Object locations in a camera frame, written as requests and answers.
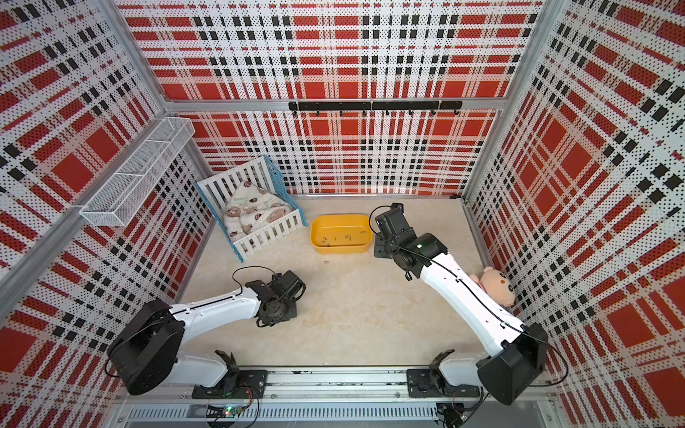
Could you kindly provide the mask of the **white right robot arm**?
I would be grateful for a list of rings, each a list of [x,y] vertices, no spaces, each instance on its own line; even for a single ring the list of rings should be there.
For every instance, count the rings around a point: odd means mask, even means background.
[[[483,389],[504,405],[512,404],[544,371],[548,335],[538,323],[528,326],[504,310],[458,265],[434,235],[417,235],[401,203],[385,205],[369,226],[386,254],[449,303],[483,345],[479,357],[460,358],[456,351],[439,354],[429,366],[433,388],[446,393],[462,385]]]

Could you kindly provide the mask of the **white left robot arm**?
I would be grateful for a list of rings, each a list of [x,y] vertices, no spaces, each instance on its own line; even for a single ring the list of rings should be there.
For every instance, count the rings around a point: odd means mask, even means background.
[[[191,385],[195,399],[257,393],[241,375],[235,357],[189,353],[186,345],[220,327],[254,320],[259,328],[277,326],[297,316],[296,304],[306,285],[293,271],[272,273],[237,290],[191,303],[146,303],[109,345],[103,371],[120,379],[132,396],[161,385]]]

